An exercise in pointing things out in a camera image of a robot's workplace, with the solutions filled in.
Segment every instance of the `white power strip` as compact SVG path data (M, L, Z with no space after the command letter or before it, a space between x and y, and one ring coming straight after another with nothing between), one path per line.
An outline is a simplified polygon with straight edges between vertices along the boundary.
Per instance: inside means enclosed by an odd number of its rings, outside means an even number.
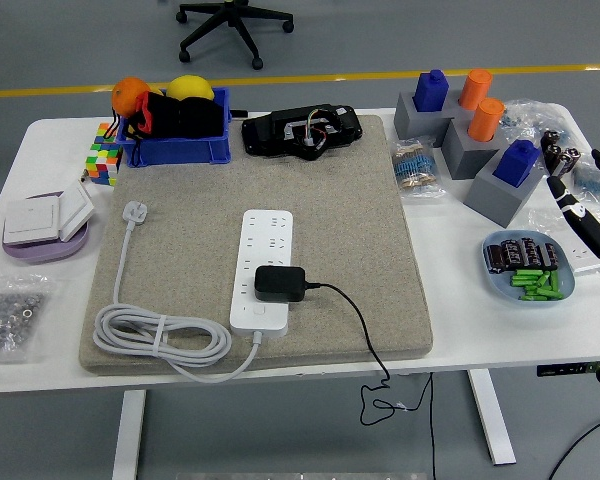
M287 333L288 303L261 302L253 283L261 265L289 266L293 215L286 210L247 210L242 217L240 248L233 284L231 330L242 336L262 332L265 337Z

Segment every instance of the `purple plate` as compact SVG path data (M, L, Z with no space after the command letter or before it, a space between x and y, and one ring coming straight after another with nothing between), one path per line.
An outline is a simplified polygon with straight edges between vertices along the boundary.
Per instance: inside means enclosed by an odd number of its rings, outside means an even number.
M62 192L45 193L29 198L50 197L51 195L59 197ZM24 262L49 262L73 255L84 246L88 236L89 222L85 223L68 242L63 242L58 238L46 242L25 243L22 245L5 245L3 243L2 248L10 257Z

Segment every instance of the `orange cylinder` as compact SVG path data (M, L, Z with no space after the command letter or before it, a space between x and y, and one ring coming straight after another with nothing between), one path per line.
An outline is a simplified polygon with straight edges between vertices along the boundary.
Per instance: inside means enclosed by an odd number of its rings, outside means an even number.
M493 75L487 70L474 68L464 82L458 103L462 108L475 110L478 104L487 97Z
M478 104L467 134L477 142L488 142L498 128L504 113L504 103L497 98L485 98Z

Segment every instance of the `black wire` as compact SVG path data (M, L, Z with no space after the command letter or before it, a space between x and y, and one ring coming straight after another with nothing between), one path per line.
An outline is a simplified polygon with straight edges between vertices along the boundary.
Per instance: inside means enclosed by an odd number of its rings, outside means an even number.
M107 131L104 132L104 135L102 136L105 140L109 140L113 137L113 133L120 126L120 115L118 115L113 108L111 109L111 112L113 113L113 122L111 122L111 125L109 125L109 128L107 128Z
M553 467L553 470L551 471L551 475L549 475L549 480L553 479L553 476L556 474L556 472L558 471L558 468L560 468L560 465L562 465L562 462L564 462L564 460L567 458L567 455L569 455L571 453L571 450L573 450L576 445L578 445L578 443L580 443L582 440L584 440L584 438L589 435L591 432L593 432L596 428L600 427L600 423L598 423L597 425L595 425L594 427L591 427L589 429L589 431L587 433L585 433L584 435L581 435L580 438L578 438L578 440L576 440L573 445L571 445L569 447L569 450L567 450L564 455L562 455L562 458L560 459L560 461L556 464L555 467Z
M391 380L391 375L389 374L389 371L382 363L382 360L380 360L380 357L378 357L378 354L376 353L376 351L373 348L373 345L371 344L371 339L369 338L369 330L367 329L367 324L364 321L364 317L362 316L362 312L360 311L358 306L353 302L353 300L351 300L347 296L346 293L344 293L342 290L340 290L335 285L331 285L329 283L309 283L309 282L305 283L305 289L320 288L320 287L327 287L332 290L335 290L340 295L342 295L344 297L344 299L347 302L349 302L349 304L356 311L356 313L358 314L358 317L360 318L360 322L362 323L362 329L364 330L364 338L367 341L367 347L369 348L369 351L371 352L373 357L376 359L376 361L380 365L380 368L382 368L382 370L384 371L384 374L385 374L385 378L380 380L381 385L374 387L374 388L370 388L368 385L363 385L360 388L360 397L362 399L362 410L360 411L360 423L364 426L369 427L371 425L380 423L383 420L391 418L396 413L396 410L403 410L403 409L394 407L389 402L386 402L384 400L376 398L373 401L373 406L379 410L389 409L389 410L391 410L391 413L389 415L385 415L384 417L381 417L371 423L367 423L364 421L363 417L364 417L364 412L365 412L365 408L366 408L366 402L364 400L364 390L366 389L366 390L369 390L370 392L374 392L376 390L381 390L384 388L391 388L389 385L387 385L387 382L389 380ZM431 394L429 397L429 433L431 435L431 465L432 465L432 470L433 470L433 480L436 480L436 441L435 441L435 436L433 433L433 372L429 373L429 379L427 380L427 383L425 383L424 388L422 389L422 393L420 394L420 400L418 401L418 404L414 408L406 408L405 407L405 409L409 412L414 412L414 411L418 410L420 408L420 405L422 405L422 399L424 398L424 394L427 391L427 387L429 385L431 385L431 388L430 388Z
M431 380L431 396L429 397L429 433L431 434L431 469L433 480L436 480L436 439L433 435L433 373L429 374Z
M391 410L391 413L389 413L388 415L385 415L384 417L380 417L379 419L373 421L373 422L366 422L364 420L364 412L367 408L367 403L364 399L364 392L365 390L368 390L370 392L375 392L377 390L383 390L385 388L391 388L389 385L387 385L387 382L389 380L391 380L391 375L389 374L389 371L387 370L387 368L384 366L384 364L382 363L382 360L380 360L380 357L378 357L378 354L376 353L375 349L373 348L373 345L371 344L371 339L369 338L369 330L367 329L367 324L364 321L364 317L362 316L362 312L360 311L360 309L358 308L358 306L353 302L353 300L351 300L346 293L344 293L342 290L340 290L338 287L331 285L329 283L307 283L306 284L306 288L320 288L320 287L327 287L330 288L332 290L335 290L336 292L338 292L340 295L342 295L344 297L344 299L349 302L349 304L353 307L353 309L356 311L356 313L358 314L358 317L360 318L360 322L362 323L362 329L364 330L364 338L367 341L367 348L369 349L369 351L371 352L371 354L373 355L373 358L376 359L376 362L378 362L378 365L380 365L380 368L382 368L382 370L384 371L385 374L385 378L383 378L382 380L380 380L380 385L378 385L377 387L369 387L368 385L363 385L362 387L360 387L360 398L362 400L362 410L360 411L360 423L362 425L364 425L365 427L370 427L371 425L375 425L377 423L382 422L383 420L387 420L388 418L393 417L393 415L396 413L396 410L400 410L397 407L394 407L393 405L391 405L389 402L385 401L385 400L381 400L379 398L376 398L373 401L373 405L376 408L384 408L384 409L388 409Z
M136 138L136 143L133 145L133 150L131 151L131 166L139 167L140 166L140 142L139 138Z

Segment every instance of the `black power adapter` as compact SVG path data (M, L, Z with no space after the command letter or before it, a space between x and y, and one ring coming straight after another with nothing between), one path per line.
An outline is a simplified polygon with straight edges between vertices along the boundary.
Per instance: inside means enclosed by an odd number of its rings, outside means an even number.
M263 302L300 302L307 283L301 267L262 265L256 269L253 287L256 298Z

